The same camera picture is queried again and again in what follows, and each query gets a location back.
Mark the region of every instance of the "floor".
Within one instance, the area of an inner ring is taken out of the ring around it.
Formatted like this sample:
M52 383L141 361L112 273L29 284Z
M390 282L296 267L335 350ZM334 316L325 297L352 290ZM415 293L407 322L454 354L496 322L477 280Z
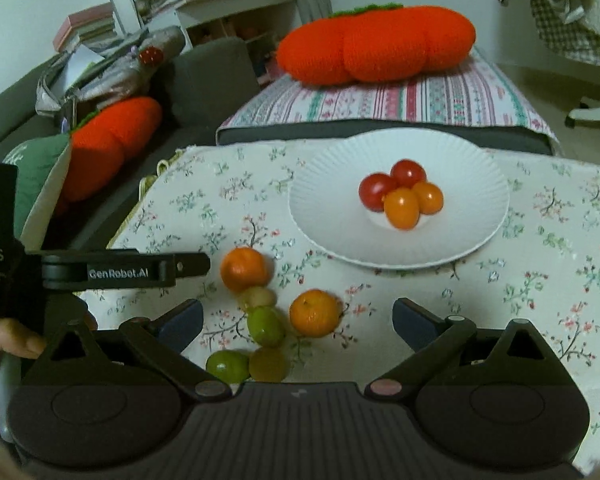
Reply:
M600 100L599 86L528 68L501 69L547 121L567 158L600 165L600 123L577 123L574 129L564 125L567 113L577 107L582 96Z

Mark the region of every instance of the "ribbed white plate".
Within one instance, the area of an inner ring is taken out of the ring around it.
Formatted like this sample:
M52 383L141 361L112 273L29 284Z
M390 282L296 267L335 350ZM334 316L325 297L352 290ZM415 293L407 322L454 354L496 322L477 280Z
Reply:
M445 206L411 231L392 228L360 203L368 174L417 161L444 194ZM498 231L509 208L500 168L467 140L424 128L391 128L333 144L294 177L289 211L300 231L327 254L379 269L442 265L477 250Z

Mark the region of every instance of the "orange knitted pillow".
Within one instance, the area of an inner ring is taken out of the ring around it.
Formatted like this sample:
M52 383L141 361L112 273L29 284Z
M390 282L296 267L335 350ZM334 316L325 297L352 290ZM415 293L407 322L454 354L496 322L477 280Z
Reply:
M126 161L142 151L161 120L157 101L135 97L105 108L72 133L71 162L59 203L80 202L106 186Z
M306 84L378 83L452 68L474 43L474 26L454 10L379 9L303 25L280 43L276 60Z

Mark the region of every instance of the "pink button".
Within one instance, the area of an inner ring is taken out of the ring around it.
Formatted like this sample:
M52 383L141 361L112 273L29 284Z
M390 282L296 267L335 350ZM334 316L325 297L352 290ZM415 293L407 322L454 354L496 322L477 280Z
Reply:
M378 379L369 386L377 396L392 397L402 391L402 385L393 379Z

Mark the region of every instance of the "lime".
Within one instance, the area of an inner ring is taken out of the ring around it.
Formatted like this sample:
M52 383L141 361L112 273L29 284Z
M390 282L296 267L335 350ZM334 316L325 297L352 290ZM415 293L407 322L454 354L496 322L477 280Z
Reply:
M247 314L247 328L251 338L260 346L275 348L285 339L285 327L270 306L251 309Z
M254 381L281 383L288 373L286 358L279 348L258 348L249 358L249 373Z
M246 313L258 306L276 306L276 293L265 286L252 286L236 298L238 308Z
M206 371L226 384L240 384L249 378L249 358L235 350L219 350L206 360Z

